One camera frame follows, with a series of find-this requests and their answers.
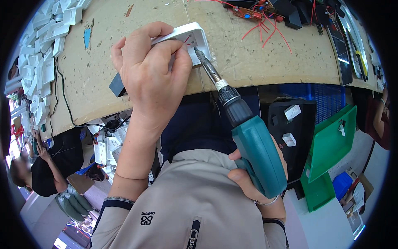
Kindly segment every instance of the silver bracelet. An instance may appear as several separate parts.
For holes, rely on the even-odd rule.
[[[274,199],[272,202],[270,202],[270,203],[261,203],[261,202],[258,202],[258,200],[256,201],[256,203],[259,204],[259,205],[261,205],[261,206],[268,206],[268,205],[274,204],[274,202],[276,202],[276,200],[278,199],[278,196],[279,196],[279,195],[277,195],[277,196],[275,197],[275,199]]]

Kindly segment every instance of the workbench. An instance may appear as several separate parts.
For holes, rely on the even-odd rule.
[[[260,32],[256,28],[243,40],[242,36],[257,22],[234,16],[222,4],[210,1],[190,0],[94,0],[83,11],[80,24],[71,25],[66,36],[64,52],[59,56],[59,70],[64,75],[65,96],[77,125],[132,108],[129,96],[117,98],[109,89],[116,75],[111,62],[111,47],[123,36],[154,21],[163,21],[174,27],[198,22],[204,29],[209,43],[212,63],[233,87],[259,86],[292,82],[339,84],[338,68],[330,39],[324,30],[319,35],[315,25],[299,30],[288,28],[284,22],[278,29],[290,45],[292,54],[278,33],[261,47]],[[264,24],[269,33],[262,31],[263,40],[274,27]],[[84,31],[91,27],[88,48],[84,44]],[[367,53],[369,80],[364,82],[354,76],[352,86],[377,90],[376,77],[371,69],[370,47],[362,26],[358,24]],[[203,68],[192,68],[185,94],[215,90]],[[62,81],[58,76],[57,90],[52,83],[51,118],[53,136],[73,127],[62,97]],[[42,138],[51,137],[49,118],[47,131]]]

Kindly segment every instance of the green plastic tray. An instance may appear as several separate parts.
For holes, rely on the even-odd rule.
[[[345,121],[343,137],[339,131]],[[347,105],[332,117],[315,126],[310,153],[304,173],[308,183],[322,176],[338,163],[352,148],[357,121],[357,106]]]
[[[308,177],[303,172],[300,181],[304,190],[305,199],[307,200],[309,212],[313,212],[323,207],[326,203],[336,197],[332,180],[330,179],[328,172],[311,183],[308,183]]]

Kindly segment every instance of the blue paint spot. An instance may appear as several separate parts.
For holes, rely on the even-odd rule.
[[[90,44],[90,36],[91,36],[91,28],[84,30],[84,46],[88,49],[88,45]]]

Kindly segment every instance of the plastic bag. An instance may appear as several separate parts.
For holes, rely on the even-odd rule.
[[[76,200],[75,196],[71,193],[65,193],[65,197],[69,200],[72,207],[81,215],[88,215],[89,213],[85,210],[82,205]]]
[[[86,200],[84,196],[81,196],[76,189],[72,185],[68,185],[68,192],[73,194],[73,196],[76,198],[76,200],[82,205],[82,207],[87,210],[87,211],[92,211],[94,208],[91,206],[91,204]]]
[[[73,208],[69,200],[64,195],[57,196],[57,198],[62,209],[66,212],[68,216],[80,222],[84,221],[83,216]]]

